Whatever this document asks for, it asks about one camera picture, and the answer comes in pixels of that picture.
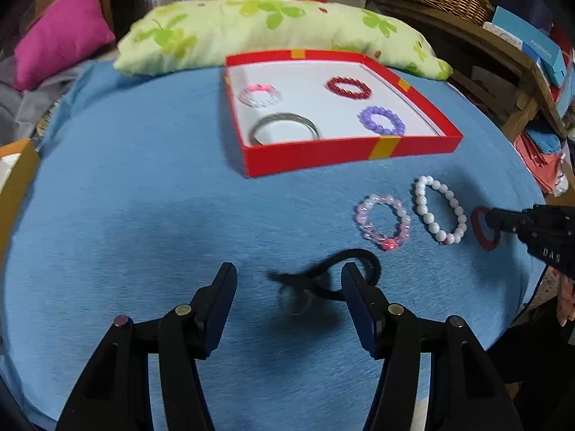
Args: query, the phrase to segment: green floral pillow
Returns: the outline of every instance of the green floral pillow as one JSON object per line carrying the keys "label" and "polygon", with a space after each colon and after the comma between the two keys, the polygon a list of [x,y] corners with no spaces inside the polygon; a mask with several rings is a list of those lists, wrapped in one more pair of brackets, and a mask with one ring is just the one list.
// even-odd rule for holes
{"label": "green floral pillow", "polygon": [[217,66],[226,55],[309,48],[363,53],[386,66],[445,80],[451,67],[404,22],[339,3],[192,0],[161,6],[132,25],[114,67],[163,74]]}

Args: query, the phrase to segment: black hair tie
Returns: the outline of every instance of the black hair tie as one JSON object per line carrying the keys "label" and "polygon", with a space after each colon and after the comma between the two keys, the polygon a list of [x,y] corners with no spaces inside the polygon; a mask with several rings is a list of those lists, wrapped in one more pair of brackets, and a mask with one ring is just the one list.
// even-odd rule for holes
{"label": "black hair tie", "polygon": [[[292,287],[299,290],[307,290],[309,293],[313,293],[316,296],[334,301],[345,301],[343,297],[343,292],[341,290],[329,290],[327,288],[321,287],[315,282],[315,278],[323,275],[330,274],[330,268],[337,263],[341,263],[347,259],[359,259],[363,269],[365,271],[365,281],[368,285],[375,286],[381,275],[381,264],[376,255],[367,251],[366,249],[355,248],[346,249],[344,251],[339,251],[327,259],[323,260],[310,269],[305,270],[299,274],[286,274],[286,273],[273,273],[269,275],[269,278],[273,281],[280,282],[283,286],[280,288],[280,293],[278,294],[280,305],[285,309],[282,302],[282,292],[285,287]],[[311,304],[312,297],[308,299],[306,307],[300,312],[290,312],[290,314],[301,314],[306,311]]]}

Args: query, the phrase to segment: metal bolt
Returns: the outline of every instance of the metal bolt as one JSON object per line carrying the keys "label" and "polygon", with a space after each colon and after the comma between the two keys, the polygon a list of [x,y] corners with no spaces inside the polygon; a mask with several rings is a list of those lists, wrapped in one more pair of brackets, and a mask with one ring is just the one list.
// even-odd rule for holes
{"label": "metal bolt", "polygon": [[185,316],[192,312],[192,307],[190,305],[177,305],[175,311],[178,316]]}
{"label": "metal bolt", "polygon": [[460,318],[459,316],[451,316],[449,318],[449,322],[452,326],[455,326],[456,328],[462,328],[463,326],[465,326],[465,321],[463,320],[463,318]]}
{"label": "metal bolt", "polygon": [[128,323],[129,320],[130,318],[128,316],[120,314],[114,318],[114,326],[117,328],[122,328]]}
{"label": "metal bolt", "polygon": [[391,313],[391,314],[395,314],[396,316],[401,316],[404,312],[403,306],[402,305],[398,305],[396,303],[393,303],[392,305],[389,305],[387,307],[387,310]]}

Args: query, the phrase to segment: clear bracelet with pink beads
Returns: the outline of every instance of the clear bracelet with pink beads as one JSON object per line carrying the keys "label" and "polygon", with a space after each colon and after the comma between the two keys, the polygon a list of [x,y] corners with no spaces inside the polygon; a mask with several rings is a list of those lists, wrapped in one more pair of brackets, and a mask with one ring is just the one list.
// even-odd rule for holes
{"label": "clear bracelet with pink beads", "polygon": [[[401,219],[399,223],[399,232],[394,237],[386,237],[379,233],[370,222],[368,212],[376,204],[387,204],[393,207],[397,216]],[[398,199],[393,199],[389,194],[379,196],[377,194],[370,195],[360,205],[358,205],[355,213],[355,221],[359,225],[359,230],[363,234],[363,238],[373,241],[384,251],[393,251],[403,246],[409,239],[409,228],[411,227],[411,217],[407,215],[407,211],[403,204]]]}

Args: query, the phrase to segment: red bangle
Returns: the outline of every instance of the red bangle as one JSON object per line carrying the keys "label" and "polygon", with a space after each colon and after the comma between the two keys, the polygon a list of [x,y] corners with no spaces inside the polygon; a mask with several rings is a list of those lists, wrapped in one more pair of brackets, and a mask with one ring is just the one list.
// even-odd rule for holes
{"label": "red bangle", "polygon": [[493,241],[488,240],[481,230],[481,223],[479,222],[480,214],[487,214],[489,209],[483,205],[478,205],[471,213],[471,227],[473,228],[473,233],[479,242],[479,246],[483,249],[491,251],[497,247],[499,240],[501,239],[501,232],[499,230],[494,231]]}
{"label": "red bangle", "polygon": [[[347,91],[338,87],[338,84],[354,85],[361,89],[361,92]],[[326,86],[334,94],[340,95],[342,97],[349,97],[350,99],[369,99],[370,95],[372,94],[372,90],[364,83],[350,77],[333,77],[327,82]]]}

